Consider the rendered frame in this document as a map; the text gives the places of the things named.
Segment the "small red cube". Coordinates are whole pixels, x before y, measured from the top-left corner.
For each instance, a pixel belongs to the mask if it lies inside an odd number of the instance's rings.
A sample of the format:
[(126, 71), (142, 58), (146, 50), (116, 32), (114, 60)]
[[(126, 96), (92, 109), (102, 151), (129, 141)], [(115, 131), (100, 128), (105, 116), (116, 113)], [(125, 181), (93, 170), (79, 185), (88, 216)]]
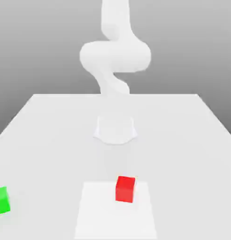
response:
[(133, 203), (135, 177), (119, 176), (115, 186), (115, 200)]

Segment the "small green cube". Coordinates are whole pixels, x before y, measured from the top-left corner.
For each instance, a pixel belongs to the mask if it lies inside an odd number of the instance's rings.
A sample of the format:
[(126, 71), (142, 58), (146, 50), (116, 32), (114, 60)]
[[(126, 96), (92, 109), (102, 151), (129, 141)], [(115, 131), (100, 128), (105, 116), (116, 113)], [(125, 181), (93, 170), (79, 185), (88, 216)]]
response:
[(7, 187), (0, 187), (0, 214), (10, 211), (10, 201)]

